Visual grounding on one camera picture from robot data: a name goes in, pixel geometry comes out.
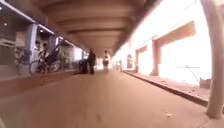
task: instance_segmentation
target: curb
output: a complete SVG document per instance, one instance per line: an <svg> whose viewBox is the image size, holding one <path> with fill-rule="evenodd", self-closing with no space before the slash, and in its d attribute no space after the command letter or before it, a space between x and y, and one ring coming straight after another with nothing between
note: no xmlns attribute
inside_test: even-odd
<svg viewBox="0 0 224 128"><path fill-rule="evenodd" d="M150 80L148 80L148 79L139 77L139 76L134 75L134 74L132 74L132 73L129 73L129 72L127 72L127 71L124 71L124 73L127 74L127 75L130 75L130 76L132 76L132 77L135 77L135 78L137 78L137 79L143 80L143 81L145 81L145 82L147 82L147 83L150 83L150 84L152 84L152 85L155 85L155 86L157 86L157 87L159 87L159 88L161 88L161 89L163 89L163 90L166 90L166 91L168 91L168 92L171 92L171 93L173 93L173 94L175 94L175 95L177 95L177 96L183 97L183 98L185 98L185 99L187 99L187 100L190 100L190 101L192 101L192 102L194 102L194 103L196 103L196 104L199 104L199 105L201 105L201 106L207 107L207 105L208 105L208 101L205 100L205 99L203 99L203 98L200 98L200 97L197 97L197 96L194 96L194 95L185 93L185 92L180 91L180 90L177 90L177 89L175 89L175 88L167 87L167 86L165 86L165 85L163 85L163 84L159 84L159 83L154 82L154 81L150 81Z"/></svg>

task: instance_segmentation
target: pedestrian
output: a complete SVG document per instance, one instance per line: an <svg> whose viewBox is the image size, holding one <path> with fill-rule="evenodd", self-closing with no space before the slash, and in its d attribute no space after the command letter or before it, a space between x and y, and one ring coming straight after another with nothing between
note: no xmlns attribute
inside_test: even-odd
<svg viewBox="0 0 224 128"><path fill-rule="evenodd" d="M94 74L94 65L95 65L95 61L96 61L96 55L95 53L92 51L92 49L89 50L89 57L88 57L88 63L89 63L89 68L90 68L90 73Z"/></svg>
<svg viewBox="0 0 224 128"><path fill-rule="evenodd" d="M105 50L104 51L104 56L103 56L104 73L108 73L109 60L110 60L110 56L109 56L107 50Z"/></svg>

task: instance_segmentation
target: column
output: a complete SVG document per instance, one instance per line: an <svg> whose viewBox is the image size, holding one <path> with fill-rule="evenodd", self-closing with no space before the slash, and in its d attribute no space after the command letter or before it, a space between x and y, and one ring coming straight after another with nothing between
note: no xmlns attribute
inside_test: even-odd
<svg viewBox="0 0 224 128"><path fill-rule="evenodd" d="M135 51L135 72L138 73L138 50Z"/></svg>
<svg viewBox="0 0 224 128"><path fill-rule="evenodd" d="M49 38L48 50L50 53L55 49L58 43L59 43L59 38L57 36L51 36Z"/></svg>
<svg viewBox="0 0 224 128"><path fill-rule="evenodd" d="M211 118L222 117L224 104L224 39L219 10L214 0L201 0L204 9L212 48L212 85L207 115Z"/></svg>
<svg viewBox="0 0 224 128"><path fill-rule="evenodd" d="M26 32L26 39L25 39L25 48L29 51L31 51L31 60L34 57L34 48L35 48L35 42L37 39L37 24L32 24L28 27Z"/></svg>
<svg viewBox="0 0 224 128"><path fill-rule="evenodd" d="M159 76L159 64L161 63L161 46L156 40L152 41L152 50L153 50L153 71L152 76Z"/></svg>

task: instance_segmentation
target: wall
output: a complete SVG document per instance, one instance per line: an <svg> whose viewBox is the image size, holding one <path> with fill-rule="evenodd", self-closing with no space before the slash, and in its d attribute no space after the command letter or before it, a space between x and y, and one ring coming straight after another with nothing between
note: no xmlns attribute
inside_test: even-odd
<svg viewBox="0 0 224 128"><path fill-rule="evenodd" d="M191 71L186 68L186 65L190 65L200 67L199 70L193 71L196 72L197 79L209 79L211 78L212 67L210 38L200 0L162 1L158 7L148 14L129 39L132 43L132 49L136 50L152 39L165 37L170 32L190 22L194 24L195 34L188 35L189 33L185 30L181 31L179 35L173 35L175 38L167 37L166 40L170 44L162 48L162 62L159 66L160 76L198 84ZM171 74L178 66L185 66L184 71L179 70Z"/></svg>

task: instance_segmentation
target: tiled floor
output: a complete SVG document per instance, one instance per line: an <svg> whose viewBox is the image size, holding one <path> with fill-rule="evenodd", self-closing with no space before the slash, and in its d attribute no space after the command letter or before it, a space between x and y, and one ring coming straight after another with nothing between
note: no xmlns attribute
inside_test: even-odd
<svg viewBox="0 0 224 128"><path fill-rule="evenodd" d="M6 128L223 128L205 108L129 75L76 75L0 99Z"/></svg>

